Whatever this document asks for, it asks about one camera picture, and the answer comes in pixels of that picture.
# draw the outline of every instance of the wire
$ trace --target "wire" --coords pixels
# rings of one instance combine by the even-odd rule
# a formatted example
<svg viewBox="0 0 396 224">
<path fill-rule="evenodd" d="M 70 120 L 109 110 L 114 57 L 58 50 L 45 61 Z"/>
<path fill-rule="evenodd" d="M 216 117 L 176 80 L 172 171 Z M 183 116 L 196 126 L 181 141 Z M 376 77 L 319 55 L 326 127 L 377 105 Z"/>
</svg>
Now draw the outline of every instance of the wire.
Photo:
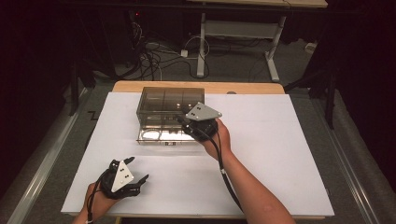
<svg viewBox="0 0 396 224">
<path fill-rule="evenodd" d="M 93 213 L 92 213 L 92 205 L 93 205 L 93 199 L 95 197 L 95 194 L 101 190 L 97 190 L 97 188 L 99 187 L 99 183 L 100 180 L 102 179 L 102 177 L 107 174 L 108 169 L 105 170 L 100 176 L 99 178 L 96 180 L 95 182 L 95 186 L 93 187 L 93 191 L 90 194 L 90 196 L 87 199 L 87 210 L 88 210 L 88 219 L 86 223 L 93 223 Z"/>
<path fill-rule="evenodd" d="M 221 176 L 223 177 L 225 186 L 227 187 L 227 190 L 230 192 L 231 197 L 233 198 L 233 201 L 236 203 L 236 205 L 238 205 L 239 209 L 241 209 L 241 211 L 243 212 L 241 203 L 239 202 L 238 197 L 236 197 L 235 192 L 233 191 L 233 187 L 230 184 L 230 180 L 228 179 L 228 176 L 224 171 L 224 166 L 223 166 L 222 157 L 221 157 L 221 142 L 220 142 L 219 130 L 216 130 L 216 135 L 218 136 L 218 139 L 219 139 L 219 147 L 216 144 L 216 142 L 213 140 L 213 138 L 210 137 L 209 135 L 207 135 L 204 131 L 202 131 L 201 129 L 194 129 L 194 130 L 201 133 L 215 147 L 216 152 L 218 154 L 219 168 L 220 168 Z"/>
<path fill-rule="evenodd" d="M 206 56 L 206 55 L 209 53 L 209 51 L 210 51 L 209 43 L 208 43 L 204 38 L 201 38 L 200 36 L 193 36 L 192 38 L 190 38 L 190 39 L 187 41 L 186 45 L 184 46 L 184 49 L 186 49 L 186 48 L 187 48 L 187 45 L 190 43 L 190 41 L 192 41 L 192 40 L 195 39 L 195 38 L 200 38 L 200 39 L 204 40 L 205 43 L 207 44 L 207 53 L 205 54 L 205 56 Z"/>
</svg>

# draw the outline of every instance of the transparent plastic box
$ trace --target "transparent plastic box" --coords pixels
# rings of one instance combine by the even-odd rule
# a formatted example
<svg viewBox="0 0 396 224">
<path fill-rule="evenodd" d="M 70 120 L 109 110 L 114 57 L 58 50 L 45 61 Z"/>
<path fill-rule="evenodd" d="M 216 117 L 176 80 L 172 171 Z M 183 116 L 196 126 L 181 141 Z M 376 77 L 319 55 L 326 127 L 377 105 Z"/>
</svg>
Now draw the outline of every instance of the transparent plastic box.
<svg viewBox="0 0 396 224">
<path fill-rule="evenodd" d="M 145 87 L 136 111 L 140 123 L 139 144 L 194 142 L 183 133 L 177 115 L 184 116 L 198 102 L 205 103 L 204 89 Z"/>
</svg>

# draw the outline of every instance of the white desk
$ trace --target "white desk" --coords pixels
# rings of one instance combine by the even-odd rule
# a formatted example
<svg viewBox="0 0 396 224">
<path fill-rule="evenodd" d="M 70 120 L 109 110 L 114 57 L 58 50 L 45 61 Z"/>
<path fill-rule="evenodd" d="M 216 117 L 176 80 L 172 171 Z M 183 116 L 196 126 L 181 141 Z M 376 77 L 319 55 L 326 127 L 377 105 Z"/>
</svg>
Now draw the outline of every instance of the white desk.
<svg viewBox="0 0 396 224">
<path fill-rule="evenodd" d="M 269 7 L 327 7 L 325 0 L 189 0 L 192 2 L 205 3 L 224 3 L 224 4 L 245 4 Z M 278 23 L 253 23 L 240 21 L 209 21 L 205 13 L 201 18 L 201 40 L 200 55 L 197 64 L 197 76 L 203 77 L 205 74 L 205 36 L 239 36 L 253 38 L 272 39 L 272 47 L 265 51 L 265 59 L 268 64 L 271 79 L 279 81 L 279 75 L 274 63 L 274 54 L 280 35 L 286 21 L 286 16 L 282 16 Z"/>
<path fill-rule="evenodd" d="M 148 181 L 140 195 L 116 204 L 109 216 L 243 217 L 222 181 L 217 162 L 201 145 L 138 145 L 139 99 L 137 92 L 107 96 L 62 212 L 79 212 L 88 184 L 113 159 L 135 156 L 128 166 L 136 180 L 149 174 Z M 294 217 L 334 215 L 288 95 L 207 93 L 205 103 L 222 112 L 236 156 Z"/>
</svg>

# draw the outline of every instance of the electrical cord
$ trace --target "electrical cord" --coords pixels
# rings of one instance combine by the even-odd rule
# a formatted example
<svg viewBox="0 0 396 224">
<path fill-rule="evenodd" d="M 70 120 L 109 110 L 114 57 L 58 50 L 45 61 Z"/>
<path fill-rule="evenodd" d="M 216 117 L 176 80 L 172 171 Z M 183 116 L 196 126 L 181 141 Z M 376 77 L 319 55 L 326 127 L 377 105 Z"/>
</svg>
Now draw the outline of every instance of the electrical cord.
<svg viewBox="0 0 396 224">
<path fill-rule="evenodd" d="M 202 131 L 201 129 L 194 129 L 195 131 L 198 131 L 200 134 L 202 134 L 205 138 L 207 138 L 212 145 L 215 147 L 216 149 L 216 153 L 218 155 L 218 160 L 219 160 L 219 169 L 221 172 L 221 176 L 223 177 L 224 183 L 227 187 L 227 190 L 230 192 L 231 197 L 233 198 L 233 201 L 236 203 L 236 205 L 238 205 L 239 209 L 242 210 L 242 206 L 241 203 L 239 202 L 238 198 L 236 197 L 235 192 L 233 191 L 233 187 L 231 186 L 230 180 L 228 179 L 228 176 L 224 170 L 224 166 L 223 166 L 223 162 L 222 162 L 222 157 L 221 157 L 221 142 L 220 142 L 220 136 L 219 136 L 219 130 L 217 130 L 216 135 L 218 136 L 219 139 L 219 145 L 216 144 L 216 142 L 209 136 L 207 135 L 204 131 Z"/>
<path fill-rule="evenodd" d="M 95 194 L 96 194 L 97 192 L 101 191 L 101 190 L 98 190 L 99 183 L 100 183 L 100 180 L 102 179 L 102 177 L 103 177 L 104 175 L 107 174 L 107 172 L 108 172 L 108 169 L 105 170 L 105 171 L 99 176 L 98 180 L 96 180 L 95 186 L 93 187 L 93 191 L 92 191 L 92 193 L 90 194 L 90 196 L 89 196 L 88 199 L 87 199 L 88 219 L 87 219 L 87 221 L 85 222 L 85 223 L 87 223 L 87 224 L 88 224 L 88 223 L 92 223 L 92 224 L 93 224 L 93 213 L 92 213 L 93 199 L 94 199 L 94 197 L 95 197 Z"/>
</svg>

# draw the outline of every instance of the white table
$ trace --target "white table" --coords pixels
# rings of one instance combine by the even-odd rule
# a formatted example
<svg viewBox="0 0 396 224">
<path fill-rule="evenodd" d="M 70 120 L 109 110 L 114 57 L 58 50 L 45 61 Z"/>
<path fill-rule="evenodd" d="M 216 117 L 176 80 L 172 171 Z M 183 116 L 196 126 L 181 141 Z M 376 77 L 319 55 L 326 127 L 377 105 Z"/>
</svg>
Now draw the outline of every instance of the white table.
<svg viewBox="0 0 396 224">
<path fill-rule="evenodd" d="M 224 4 L 245 4 L 268 7 L 327 7 L 325 0 L 189 0 L 191 2 L 224 3 Z M 286 16 L 281 16 L 278 23 L 256 23 L 241 21 L 209 21 L 202 13 L 201 35 L 200 35 L 200 55 L 197 64 L 197 76 L 203 77 L 205 72 L 205 36 L 239 36 L 253 38 L 272 39 L 272 47 L 265 51 L 265 59 L 268 64 L 271 79 L 279 81 L 279 75 L 274 63 L 274 54 L 280 35 L 286 21 Z"/>
<path fill-rule="evenodd" d="M 121 82 L 119 89 L 125 87 L 125 83 L 134 85 L 136 82 Z M 274 87 L 241 84 L 251 89 L 265 85 Z M 219 83 L 207 86 L 227 89 Z M 107 96 L 62 212 L 71 215 L 79 212 L 88 184 L 94 182 L 113 159 L 135 156 L 128 165 L 135 180 L 149 174 L 148 181 L 140 195 L 116 204 L 108 212 L 109 216 L 242 218 L 222 181 L 217 162 L 201 145 L 138 145 L 139 99 L 138 92 L 111 92 Z M 222 112 L 236 156 L 294 217 L 334 215 L 288 95 L 206 94 L 205 103 Z"/>
</svg>

